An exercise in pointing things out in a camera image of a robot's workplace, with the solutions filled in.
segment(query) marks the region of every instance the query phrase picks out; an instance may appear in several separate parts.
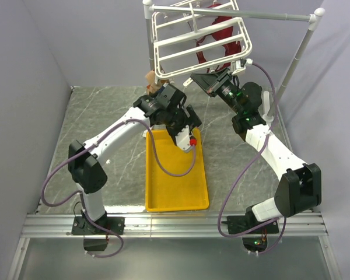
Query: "marble table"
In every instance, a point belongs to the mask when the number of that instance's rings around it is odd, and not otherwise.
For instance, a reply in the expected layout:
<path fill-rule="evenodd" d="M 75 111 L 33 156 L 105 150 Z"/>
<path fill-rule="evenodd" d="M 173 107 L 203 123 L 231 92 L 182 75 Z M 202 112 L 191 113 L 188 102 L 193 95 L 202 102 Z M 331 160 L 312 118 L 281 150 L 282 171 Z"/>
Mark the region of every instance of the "marble table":
<path fill-rule="evenodd" d="M 55 167 L 67 158 L 68 146 L 77 139 L 83 142 L 119 119 L 137 97 L 142 87 L 76 87 L 71 95 L 65 121 L 52 161 Z M 197 87 L 185 90 L 202 125 L 202 149 L 209 192 L 209 208 L 219 211 L 231 184 L 256 151 L 235 134 L 233 111 L 218 97 L 209 98 Z M 288 144 L 282 121 L 275 127 L 276 136 Z M 111 213 L 145 212 L 145 138 L 133 137 L 104 166 L 108 181 L 103 188 L 106 210 Z M 256 161 L 233 192 L 226 211 L 244 211 L 247 206 L 273 196 L 278 179 L 264 159 Z M 60 170 L 47 187 L 50 202 L 60 201 L 76 190 L 67 168 Z M 49 208 L 41 204 L 41 214 L 70 214 L 78 196 L 64 205 Z"/>

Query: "gray wall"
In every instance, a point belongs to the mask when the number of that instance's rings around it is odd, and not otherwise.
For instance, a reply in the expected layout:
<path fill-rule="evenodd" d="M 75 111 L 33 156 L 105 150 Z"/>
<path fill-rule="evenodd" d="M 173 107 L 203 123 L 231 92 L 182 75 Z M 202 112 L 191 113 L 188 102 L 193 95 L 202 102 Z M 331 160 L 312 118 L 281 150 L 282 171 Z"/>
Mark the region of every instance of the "gray wall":
<path fill-rule="evenodd" d="M 154 3 L 179 1 L 154 0 Z M 149 71 L 149 62 L 141 0 L 24 2 L 70 85 L 146 84 L 144 76 Z M 321 3 L 322 0 L 238 1 L 240 9 L 244 10 L 305 15 L 312 13 Z M 245 23 L 254 46 L 251 57 L 269 69 L 275 84 L 278 84 L 305 34 L 306 23 L 258 19 L 246 19 Z M 171 61 L 179 66 L 185 62 Z M 242 80 L 267 85 L 265 77 L 256 69 L 249 70 Z"/>
<path fill-rule="evenodd" d="M 70 88 L 21 0 L 0 0 L 0 279 L 39 200 Z"/>
<path fill-rule="evenodd" d="M 325 16 L 281 108 L 295 152 L 323 173 L 321 211 L 344 279 L 350 279 L 350 0 Z"/>

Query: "gray countertop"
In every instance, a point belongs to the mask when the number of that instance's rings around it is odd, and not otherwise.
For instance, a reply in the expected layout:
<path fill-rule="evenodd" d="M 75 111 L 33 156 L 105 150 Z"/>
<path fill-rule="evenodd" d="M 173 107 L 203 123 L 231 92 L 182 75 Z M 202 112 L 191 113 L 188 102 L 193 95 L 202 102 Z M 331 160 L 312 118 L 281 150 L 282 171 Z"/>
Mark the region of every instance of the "gray countertop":
<path fill-rule="evenodd" d="M 77 87 L 66 112 L 52 168 L 67 158 L 69 144 L 97 135 L 118 120 L 143 95 L 142 87 Z M 219 211 L 232 183 L 256 151 L 235 134 L 231 118 L 233 111 L 218 97 L 209 98 L 194 87 L 185 91 L 202 121 L 202 150 L 209 193 L 209 208 Z M 275 135 L 286 143 L 280 124 Z M 107 212 L 145 212 L 145 139 L 133 137 L 104 166 L 108 181 L 103 188 Z M 233 192 L 226 211 L 243 211 L 247 206 L 273 196 L 278 185 L 275 173 L 264 159 L 256 161 L 245 173 Z M 76 190 L 67 168 L 61 169 L 47 187 L 46 198 L 58 202 Z M 70 214 L 78 196 L 64 205 L 49 208 L 41 204 L 41 214 Z"/>

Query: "yellow tray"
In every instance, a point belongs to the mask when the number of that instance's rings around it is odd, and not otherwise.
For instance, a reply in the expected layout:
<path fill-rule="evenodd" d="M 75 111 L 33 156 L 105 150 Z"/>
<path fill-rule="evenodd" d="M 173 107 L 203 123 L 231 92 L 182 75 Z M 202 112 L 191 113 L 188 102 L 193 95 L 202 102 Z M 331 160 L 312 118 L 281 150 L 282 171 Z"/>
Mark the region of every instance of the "yellow tray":
<path fill-rule="evenodd" d="M 149 212 L 201 210 L 209 207 L 201 134 L 193 130 L 197 139 L 196 161 L 193 169 L 183 177 L 167 175 L 158 166 L 146 134 L 145 208 Z M 184 153 L 174 145 L 166 130 L 153 131 L 158 158 L 172 173 L 184 173 L 192 163 L 192 151 Z"/>

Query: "red cap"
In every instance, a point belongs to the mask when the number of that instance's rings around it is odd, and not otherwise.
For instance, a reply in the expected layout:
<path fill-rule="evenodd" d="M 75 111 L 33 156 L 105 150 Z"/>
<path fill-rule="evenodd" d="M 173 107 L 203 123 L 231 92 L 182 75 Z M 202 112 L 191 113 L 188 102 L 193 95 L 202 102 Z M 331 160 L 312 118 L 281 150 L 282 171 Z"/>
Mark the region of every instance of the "red cap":
<path fill-rule="evenodd" d="M 197 145 L 197 139 L 194 138 L 194 137 L 191 137 L 191 140 L 189 141 L 189 144 L 191 144 L 191 146 Z"/>

